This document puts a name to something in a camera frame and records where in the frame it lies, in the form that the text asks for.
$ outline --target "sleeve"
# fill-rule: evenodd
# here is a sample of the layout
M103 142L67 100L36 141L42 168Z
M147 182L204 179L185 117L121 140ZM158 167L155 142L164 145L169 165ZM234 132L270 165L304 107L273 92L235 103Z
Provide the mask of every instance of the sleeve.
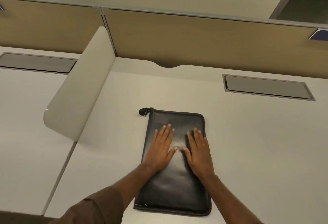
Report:
M110 186L73 205L49 224L120 224L123 212L122 196Z

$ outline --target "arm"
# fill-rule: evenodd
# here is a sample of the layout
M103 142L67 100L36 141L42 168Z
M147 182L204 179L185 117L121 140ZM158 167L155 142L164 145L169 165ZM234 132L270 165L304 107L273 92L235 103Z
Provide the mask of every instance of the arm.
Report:
M194 138L188 132L191 152L183 147L188 163L210 193L227 224L261 224L262 222L235 197L214 173L210 147L201 131L194 129Z
M153 142L146 159L124 178L70 207L58 220L49 224L118 224L122 221L124 210L144 184L157 172L164 169L173 157L176 147L169 152L174 129L170 124L155 131Z

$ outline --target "person's right hand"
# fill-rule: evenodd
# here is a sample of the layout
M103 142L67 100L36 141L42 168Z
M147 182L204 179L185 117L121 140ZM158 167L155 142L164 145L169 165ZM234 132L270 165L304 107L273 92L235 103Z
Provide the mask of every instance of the person's right hand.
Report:
M187 147L183 147L183 151L187 157L188 164L190 165L193 173L204 181L215 176L210 147L207 138L203 137L201 131L194 128L194 137L190 132L187 132L191 153Z

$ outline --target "white desk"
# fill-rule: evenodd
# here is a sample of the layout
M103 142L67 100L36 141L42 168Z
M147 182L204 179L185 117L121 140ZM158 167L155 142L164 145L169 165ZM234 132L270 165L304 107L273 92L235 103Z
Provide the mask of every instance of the white desk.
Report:
M79 54L0 47L79 58ZM48 129L43 113L66 75L0 69L0 211L43 214L73 142Z
M224 91L222 73L304 81L316 102ZM148 118L140 108L205 117L215 172L265 223L325 223L328 80L197 66L162 68L116 58L46 211L59 218L141 161ZM127 208L123 223L224 223Z

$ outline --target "brown fabric partition panel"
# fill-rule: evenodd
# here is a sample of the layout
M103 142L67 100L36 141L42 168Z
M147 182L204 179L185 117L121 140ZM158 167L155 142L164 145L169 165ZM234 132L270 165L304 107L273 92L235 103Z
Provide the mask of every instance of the brown fabric partition panel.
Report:
M0 0L0 46L82 53L99 26L99 8Z
M328 78L328 42L315 28L104 9L119 57Z

